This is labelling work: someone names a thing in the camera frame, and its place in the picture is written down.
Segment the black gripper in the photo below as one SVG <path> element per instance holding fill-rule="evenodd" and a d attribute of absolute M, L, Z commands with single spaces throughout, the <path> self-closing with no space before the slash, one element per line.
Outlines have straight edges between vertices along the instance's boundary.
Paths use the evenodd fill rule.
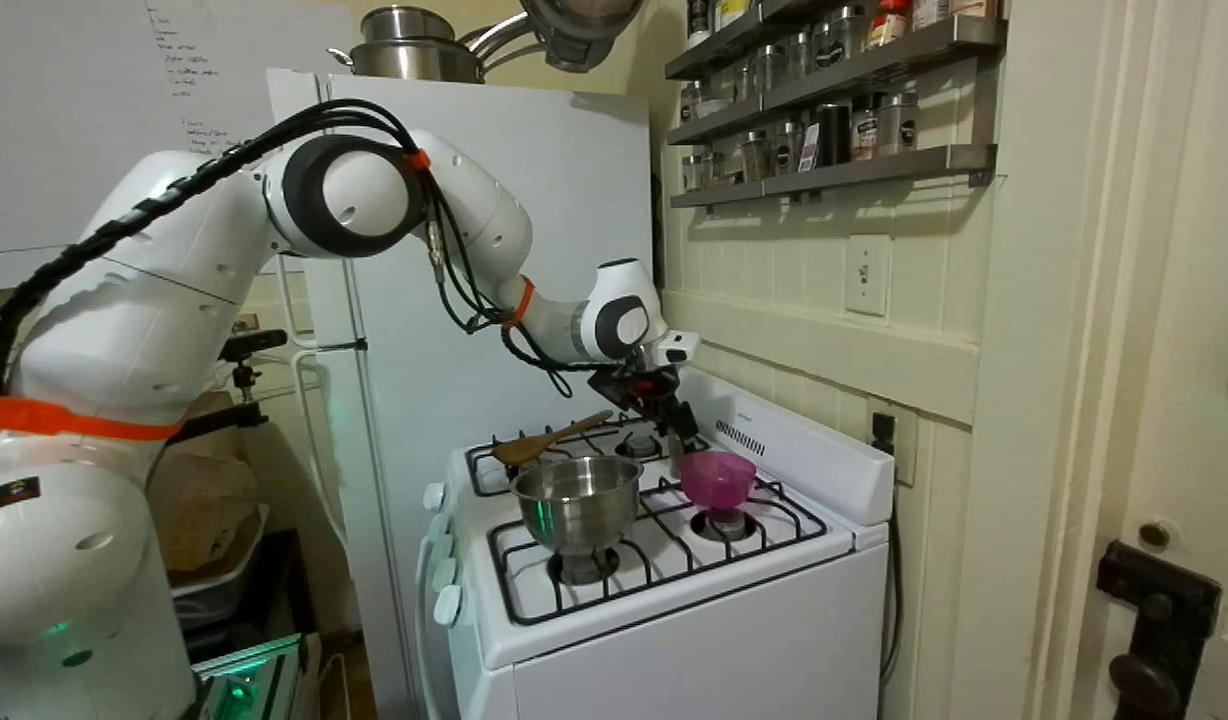
<path fill-rule="evenodd" d="M 683 445 L 701 437 L 694 414 L 678 400 L 678 373 L 694 358 L 694 333 L 664 333 L 647 341 L 632 361 L 596 367 L 586 384 L 617 407 L 640 414 L 640 428 L 629 437 L 635 458 L 664 458 L 666 431 Z"/>

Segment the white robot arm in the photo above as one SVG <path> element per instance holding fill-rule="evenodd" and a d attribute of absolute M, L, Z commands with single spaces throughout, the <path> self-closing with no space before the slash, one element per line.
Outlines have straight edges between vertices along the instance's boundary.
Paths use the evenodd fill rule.
<path fill-rule="evenodd" d="M 647 414 L 693 361 L 647 272 L 580 301 L 524 275 L 533 221 L 462 150 L 370 102 L 325 102 L 203 159 L 144 156 L 0 305 L 0 720 L 186 720 L 195 675 L 147 477 L 191 431 L 277 255 L 430 252 L 442 314 L 542 373 Z"/>

